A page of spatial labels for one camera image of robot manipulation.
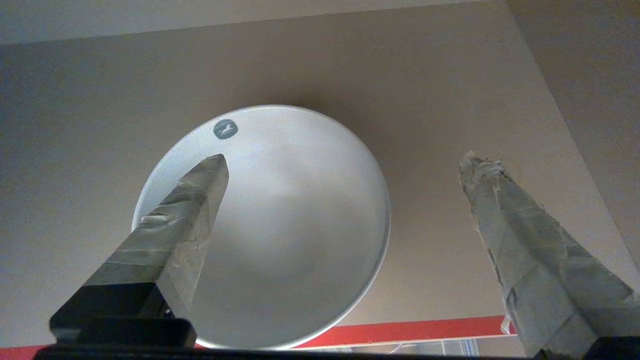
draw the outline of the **round logo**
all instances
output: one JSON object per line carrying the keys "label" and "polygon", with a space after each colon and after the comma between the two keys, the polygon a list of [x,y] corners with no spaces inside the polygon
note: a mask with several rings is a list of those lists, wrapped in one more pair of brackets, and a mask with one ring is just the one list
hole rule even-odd
{"label": "round logo", "polygon": [[238,132],[238,126],[231,119],[220,120],[214,127],[213,133],[220,139],[228,139]]}

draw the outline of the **bowl rim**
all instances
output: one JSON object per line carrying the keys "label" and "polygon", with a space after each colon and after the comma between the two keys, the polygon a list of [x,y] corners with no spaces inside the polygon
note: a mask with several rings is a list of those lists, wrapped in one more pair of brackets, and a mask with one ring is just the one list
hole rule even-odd
{"label": "bowl rim", "polygon": [[[369,278],[365,281],[364,285],[362,286],[360,291],[355,295],[355,297],[347,304],[347,306],[342,311],[340,311],[340,313],[337,316],[334,316],[333,318],[328,320],[323,326],[318,328],[318,330],[312,331],[312,332],[310,332],[310,333],[308,333],[306,335],[300,336],[296,340],[288,341],[287,343],[282,343],[282,344],[278,344],[278,345],[273,345],[273,346],[268,346],[268,347],[260,347],[259,348],[259,349],[264,349],[264,350],[285,350],[285,349],[289,349],[289,348],[301,345],[303,343],[306,343],[307,341],[310,341],[310,340],[318,337],[322,333],[326,332],[328,329],[332,328],[336,323],[340,322],[345,316],[347,316],[347,314],[349,314],[351,312],[351,310],[353,310],[353,308],[362,300],[364,295],[369,291],[369,289],[373,285],[373,282],[374,282],[376,276],[378,275],[378,272],[380,272],[380,268],[382,267],[382,262],[384,261],[385,254],[387,253],[389,237],[390,237],[390,234],[391,234],[391,201],[390,201],[390,197],[389,197],[387,182],[386,182],[385,177],[384,177],[384,175],[382,173],[382,169],[380,169],[380,164],[378,164],[378,162],[376,161],[376,158],[373,156],[373,154],[371,153],[369,148],[366,146],[366,144],[364,144],[364,142],[356,134],[354,134],[351,130],[349,130],[346,126],[342,125],[337,120],[335,120],[335,119],[333,119],[333,118],[331,118],[331,117],[329,117],[329,116],[327,116],[327,115],[325,115],[323,113],[319,113],[318,111],[314,111],[314,110],[307,109],[307,108],[302,108],[300,106],[279,105],[279,104],[265,104],[265,105],[247,106],[245,108],[240,108],[240,109],[236,109],[236,110],[232,110],[232,111],[223,113],[221,115],[218,115],[218,116],[216,116],[216,117],[204,122],[203,124],[200,124],[198,127],[196,127],[195,129],[191,130],[188,134],[184,135],[157,162],[157,164],[155,165],[154,169],[151,171],[151,173],[147,177],[147,180],[145,181],[145,185],[142,188],[142,191],[140,191],[140,195],[138,197],[138,201],[136,202],[136,209],[134,211],[133,219],[132,219],[132,222],[131,222],[131,231],[134,231],[136,226],[140,223],[140,219],[142,218],[142,216],[140,214],[141,206],[142,206],[142,203],[143,203],[143,199],[147,196],[147,194],[150,191],[150,188],[152,187],[151,179],[154,178],[155,175],[157,175],[158,172],[160,172],[160,168],[159,168],[160,164],[163,163],[163,161],[165,160],[167,155],[169,155],[169,153],[173,152],[174,149],[177,148],[178,144],[186,141],[186,139],[189,138],[190,135],[192,135],[193,133],[196,133],[197,131],[201,130],[201,128],[211,126],[212,122],[216,122],[220,118],[231,117],[233,114],[236,114],[236,113],[239,113],[239,112],[244,112],[244,111],[249,111],[249,110],[269,110],[269,109],[275,109],[275,108],[294,110],[294,111],[302,111],[302,112],[306,112],[306,113],[312,113],[314,115],[319,115],[320,117],[322,117],[322,118],[324,118],[326,120],[329,120],[329,121],[333,122],[334,124],[337,124],[343,130],[345,130],[347,133],[349,133],[356,141],[360,142],[360,144],[366,150],[366,153],[368,154],[368,156],[370,156],[371,159],[373,160],[373,162],[376,164],[378,175],[380,176],[380,180],[384,184],[384,194],[383,194],[383,196],[385,198],[384,199],[384,201],[385,201],[385,230],[384,230],[384,233],[383,233],[383,241],[382,241],[382,244],[381,244],[381,247],[380,247],[380,253],[378,254],[378,258],[376,260],[376,263],[374,265],[374,268],[373,268]],[[207,347],[207,348],[230,348],[228,346],[220,345],[220,344],[216,344],[216,343],[211,343],[209,341],[202,340],[200,338],[198,338],[196,340],[196,344],[201,345],[203,347]]]}

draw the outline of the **red wall trim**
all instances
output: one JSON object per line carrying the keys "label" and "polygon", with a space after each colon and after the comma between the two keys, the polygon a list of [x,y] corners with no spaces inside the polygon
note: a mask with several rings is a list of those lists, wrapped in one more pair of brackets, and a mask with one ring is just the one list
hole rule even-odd
{"label": "red wall trim", "polygon": [[43,346],[0,348],[0,360],[31,360]]}
{"label": "red wall trim", "polygon": [[484,316],[423,322],[336,326],[297,348],[500,336],[504,335],[500,331],[502,319],[504,316]]}

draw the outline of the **beige wall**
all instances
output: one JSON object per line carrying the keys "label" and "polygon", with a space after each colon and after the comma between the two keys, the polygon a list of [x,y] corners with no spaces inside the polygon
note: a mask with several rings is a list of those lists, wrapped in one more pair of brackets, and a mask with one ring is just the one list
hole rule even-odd
{"label": "beige wall", "polygon": [[337,119],[369,146],[387,179],[387,257],[343,324],[503,312],[458,184],[470,149],[503,158],[578,241],[640,288],[503,3],[0,51],[0,346],[51,341],[48,318],[127,236],[161,156],[201,123],[254,104],[306,106]]}
{"label": "beige wall", "polygon": [[508,3],[640,266],[640,3]]}
{"label": "beige wall", "polygon": [[0,44],[477,0],[3,0]]}

